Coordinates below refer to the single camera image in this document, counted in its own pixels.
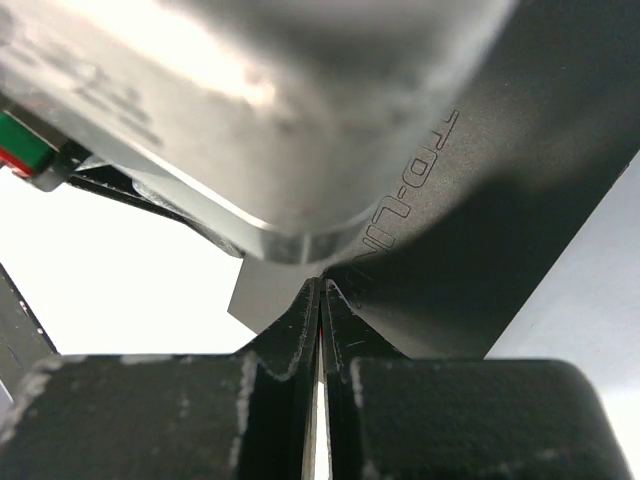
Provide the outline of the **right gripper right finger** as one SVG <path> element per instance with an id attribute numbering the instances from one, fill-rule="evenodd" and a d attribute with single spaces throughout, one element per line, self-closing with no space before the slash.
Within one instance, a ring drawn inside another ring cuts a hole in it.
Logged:
<path id="1" fill-rule="evenodd" d="M 335 479 L 627 479 L 600 399 L 547 359 L 414 360 L 350 307 L 320 300 Z"/>

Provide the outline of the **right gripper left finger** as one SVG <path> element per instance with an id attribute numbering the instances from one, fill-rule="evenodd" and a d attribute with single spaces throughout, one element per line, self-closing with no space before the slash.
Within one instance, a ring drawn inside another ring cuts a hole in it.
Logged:
<path id="1" fill-rule="evenodd" d="M 1 428 L 5 479 L 310 479 L 320 282 L 231 354 L 38 362 Z"/>

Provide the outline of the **black network switch box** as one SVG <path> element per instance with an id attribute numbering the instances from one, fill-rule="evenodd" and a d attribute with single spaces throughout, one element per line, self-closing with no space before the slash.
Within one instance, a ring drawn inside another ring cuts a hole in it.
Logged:
<path id="1" fill-rule="evenodd" d="M 246 259 L 229 311 L 261 332 L 321 274 L 405 355 L 481 357 L 638 150 L 638 3 L 524 1 L 349 248 Z"/>

